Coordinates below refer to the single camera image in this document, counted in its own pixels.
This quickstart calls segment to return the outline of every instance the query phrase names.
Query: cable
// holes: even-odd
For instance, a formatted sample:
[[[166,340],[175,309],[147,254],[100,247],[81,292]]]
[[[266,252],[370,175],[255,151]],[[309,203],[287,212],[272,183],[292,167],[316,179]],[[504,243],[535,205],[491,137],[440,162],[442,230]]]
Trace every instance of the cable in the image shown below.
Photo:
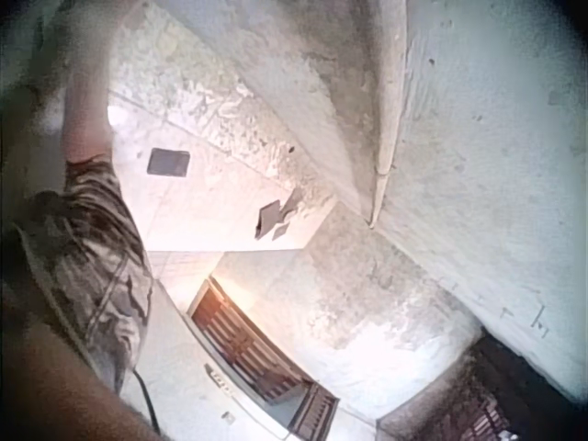
[[[145,382],[137,372],[137,369],[133,369],[132,373],[135,374],[135,377],[139,381],[141,385],[141,390],[143,392],[143,397],[145,397],[145,402],[147,403],[147,408],[149,409],[149,416],[151,418],[151,425],[153,426],[153,430],[159,436],[161,436],[162,431],[159,428],[159,423],[157,422],[157,416],[155,415],[155,409],[153,408],[153,404],[151,403],[151,398],[149,397],[149,392],[147,391],[147,387],[145,386]]]

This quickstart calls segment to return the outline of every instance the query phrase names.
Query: concrete wall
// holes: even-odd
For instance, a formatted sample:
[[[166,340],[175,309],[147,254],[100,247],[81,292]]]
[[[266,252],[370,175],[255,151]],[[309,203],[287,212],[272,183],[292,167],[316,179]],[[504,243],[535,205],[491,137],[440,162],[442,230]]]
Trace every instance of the concrete wall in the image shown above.
[[[373,139],[401,108],[378,230],[554,385],[586,397],[585,53],[557,11],[531,0],[415,0],[398,26],[405,50],[392,44],[403,35],[376,32],[387,40],[366,59],[365,13],[353,2],[164,3],[235,61],[364,217]],[[404,17],[390,15],[400,2],[370,4],[386,15],[375,23]],[[343,89],[329,85],[373,72],[372,59],[406,66],[402,101],[357,113],[375,121],[367,147],[348,135],[367,130],[347,124]],[[364,108],[374,89],[366,97],[360,82],[345,85],[354,98],[345,105]]]
[[[586,398],[585,52],[541,2],[410,2],[408,32],[379,228]]]
[[[342,204],[304,250],[227,253],[213,276],[344,409],[372,423],[479,335],[458,301]]]

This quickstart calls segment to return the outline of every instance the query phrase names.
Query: camouflage pants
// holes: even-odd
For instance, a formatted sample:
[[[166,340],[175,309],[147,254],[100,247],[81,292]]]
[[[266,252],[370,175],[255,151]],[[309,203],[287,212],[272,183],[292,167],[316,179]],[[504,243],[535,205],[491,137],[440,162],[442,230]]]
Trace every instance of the camouflage pants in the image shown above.
[[[37,195],[17,232],[56,322],[119,392],[145,336],[153,278],[112,164],[69,164],[63,194]]]

